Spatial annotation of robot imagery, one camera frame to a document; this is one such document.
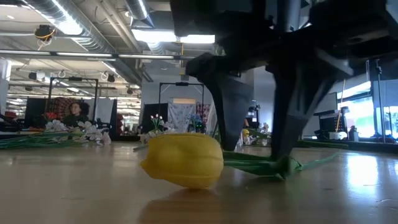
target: yellow tulip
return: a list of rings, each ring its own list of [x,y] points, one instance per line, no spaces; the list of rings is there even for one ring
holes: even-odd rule
[[[154,179],[164,179],[190,189],[214,184],[223,170],[223,151],[204,134],[163,134],[148,142],[141,167]]]

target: red pattern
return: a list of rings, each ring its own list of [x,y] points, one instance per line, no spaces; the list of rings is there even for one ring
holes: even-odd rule
[[[197,102],[197,114],[201,115],[202,110],[201,110],[201,103]],[[204,104],[203,105],[203,122],[206,124],[207,119],[209,117],[210,113],[210,105]]]

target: pole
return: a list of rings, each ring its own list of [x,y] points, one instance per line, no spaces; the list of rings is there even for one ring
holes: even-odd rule
[[[205,102],[205,86],[202,84],[202,91],[201,91],[201,120],[205,117],[205,109],[204,109],[204,102]]]
[[[50,101],[51,101],[52,81],[53,81],[54,79],[55,79],[54,77],[50,77],[49,99],[47,100],[47,103],[45,104],[45,105],[46,105],[46,106],[45,106],[45,107],[46,107],[46,109],[45,109],[46,112],[50,112],[49,104],[50,104]]]
[[[386,124],[384,124],[384,108],[381,101],[381,88],[380,88],[380,75],[382,74],[381,67],[379,66],[379,59],[376,60],[376,71],[377,71],[377,85],[379,86],[379,106],[380,106],[380,118],[381,118],[381,135],[383,137],[383,143],[386,143]]]
[[[159,102],[158,102],[158,107],[159,109],[157,110],[157,114],[160,114],[160,96],[161,96],[161,89],[162,89],[163,83],[159,83]]]
[[[95,111],[97,108],[97,96],[98,96],[98,79],[95,80],[95,94],[94,94],[94,110],[93,110],[93,122],[95,122]]]

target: cable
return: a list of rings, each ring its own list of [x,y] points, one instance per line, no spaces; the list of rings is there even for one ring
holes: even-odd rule
[[[103,23],[106,21],[106,18],[103,19],[101,22],[98,21],[98,18],[97,18],[97,9],[98,9],[98,6],[95,6],[95,9],[94,9],[94,18],[95,18],[95,20],[97,20],[97,23],[103,24]]]

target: metal frame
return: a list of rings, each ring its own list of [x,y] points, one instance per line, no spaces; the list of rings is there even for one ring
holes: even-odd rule
[[[52,88],[53,88],[52,82],[55,79],[58,79],[58,80],[73,80],[73,81],[82,81],[82,80],[87,80],[87,81],[93,80],[93,81],[95,81],[95,94],[94,94],[94,107],[93,107],[93,121],[95,121],[95,109],[97,107],[97,98],[98,98],[98,79],[97,78],[77,78],[77,77],[70,77],[70,78],[51,77],[50,78],[50,86],[49,86],[49,88],[50,88],[49,89],[49,99],[48,99],[48,103],[46,104],[47,108],[45,109],[46,111],[49,110],[49,103],[51,101],[51,94],[52,94]]]
[[[200,84],[200,83],[186,83],[186,82],[176,82],[176,83],[159,83],[159,112],[160,113],[160,98],[162,96],[162,85],[175,85],[175,86],[190,86],[190,85],[197,85],[202,87],[202,92],[201,92],[201,119],[203,120],[203,114],[205,112],[205,109],[203,107],[204,101],[205,101],[205,85]]]

